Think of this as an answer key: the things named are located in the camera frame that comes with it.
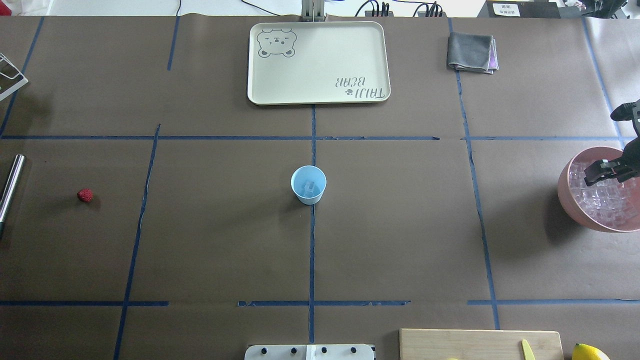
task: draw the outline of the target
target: white tray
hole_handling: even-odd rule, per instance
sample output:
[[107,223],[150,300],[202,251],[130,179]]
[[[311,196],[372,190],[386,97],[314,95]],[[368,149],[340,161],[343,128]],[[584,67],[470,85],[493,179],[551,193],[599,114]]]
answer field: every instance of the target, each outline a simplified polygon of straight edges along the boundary
[[255,104],[381,102],[390,93],[385,35],[377,22],[251,28],[247,96]]

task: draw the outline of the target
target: bear face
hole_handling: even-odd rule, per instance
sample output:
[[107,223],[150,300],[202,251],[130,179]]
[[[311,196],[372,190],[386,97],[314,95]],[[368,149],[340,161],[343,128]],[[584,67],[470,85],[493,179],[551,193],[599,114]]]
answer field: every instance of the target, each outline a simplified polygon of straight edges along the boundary
[[280,30],[262,30],[258,34],[257,40],[260,44],[258,55],[261,58],[267,58],[271,54],[282,54],[286,58],[293,56],[296,51],[293,49],[293,43],[295,43],[298,37],[291,31]]

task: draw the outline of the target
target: red berry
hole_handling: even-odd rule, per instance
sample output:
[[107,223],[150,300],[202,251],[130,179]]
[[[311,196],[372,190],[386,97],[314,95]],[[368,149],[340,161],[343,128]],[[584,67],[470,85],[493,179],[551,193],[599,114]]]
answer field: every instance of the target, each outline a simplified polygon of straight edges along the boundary
[[91,200],[93,200],[93,191],[91,191],[91,189],[82,189],[78,191],[78,199],[82,202],[91,202]]

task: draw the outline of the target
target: white mounting plate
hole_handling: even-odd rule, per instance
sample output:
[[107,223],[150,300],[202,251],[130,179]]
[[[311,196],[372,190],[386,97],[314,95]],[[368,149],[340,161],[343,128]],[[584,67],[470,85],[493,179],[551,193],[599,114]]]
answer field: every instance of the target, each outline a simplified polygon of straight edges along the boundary
[[390,93],[385,35],[377,22],[251,28],[247,96],[255,104],[381,102]]
[[252,345],[244,352],[244,360],[374,360],[373,349],[365,344],[331,345]]

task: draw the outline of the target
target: yellow fruit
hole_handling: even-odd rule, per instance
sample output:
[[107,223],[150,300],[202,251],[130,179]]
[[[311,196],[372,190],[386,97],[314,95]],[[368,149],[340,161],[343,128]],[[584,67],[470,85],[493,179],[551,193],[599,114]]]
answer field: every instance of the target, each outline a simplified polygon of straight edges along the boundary
[[571,360],[610,360],[599,348],[587,344],[575,344]]

